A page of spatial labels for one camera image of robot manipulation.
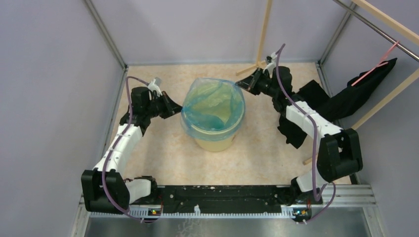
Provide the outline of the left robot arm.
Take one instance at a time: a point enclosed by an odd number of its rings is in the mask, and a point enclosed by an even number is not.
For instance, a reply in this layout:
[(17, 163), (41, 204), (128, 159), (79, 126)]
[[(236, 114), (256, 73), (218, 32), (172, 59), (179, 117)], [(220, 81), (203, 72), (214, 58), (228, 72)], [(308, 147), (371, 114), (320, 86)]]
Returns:
[(145, 86), (131, 90), (127, 113), (103, 158), (81, 176), (85, 208), (89, 212), (126, 214), (130, 204), (142, 199), (153, 204), (158, 199), (157, 183), (151, 176), (123, 179), (127, 161), (144, 136), (151, 120), (167, 119), (180, 113), (182, 106), (166, 92)]

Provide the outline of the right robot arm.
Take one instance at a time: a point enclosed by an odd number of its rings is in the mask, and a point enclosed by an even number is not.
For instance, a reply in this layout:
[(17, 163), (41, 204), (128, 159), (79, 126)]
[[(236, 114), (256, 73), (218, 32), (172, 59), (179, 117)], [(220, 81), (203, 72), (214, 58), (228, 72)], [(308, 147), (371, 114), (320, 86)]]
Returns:
[(359, 136), (354, 129), (336, 126), (311, 108), (305, 99), (293, 92), (292, 79), (287, 67), (280, 66), (271, 73), (258, 68), (235, 85), (253, 95), (270, 96), (280, 118), (312, 138), (315, 158), (312, 168), (292, 179), (290, 198), (295, 203), (304, 203), (311, 192), (319, 201), (328, 184), (362, 170)]

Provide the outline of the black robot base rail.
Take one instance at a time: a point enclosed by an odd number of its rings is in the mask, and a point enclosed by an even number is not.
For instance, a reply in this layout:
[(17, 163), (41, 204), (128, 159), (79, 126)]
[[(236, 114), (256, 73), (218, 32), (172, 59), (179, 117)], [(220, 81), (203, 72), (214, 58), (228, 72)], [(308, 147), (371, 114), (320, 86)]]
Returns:
[(289, 185), (167, 185), (152, 188), (150, 195), (135, 201), (162, 207), (164, 214), (192, 213), (195, 206), (203, 214), (280, 213), (293, 204), (307, 207), (322, 203), (312, 191), (302, 193)]

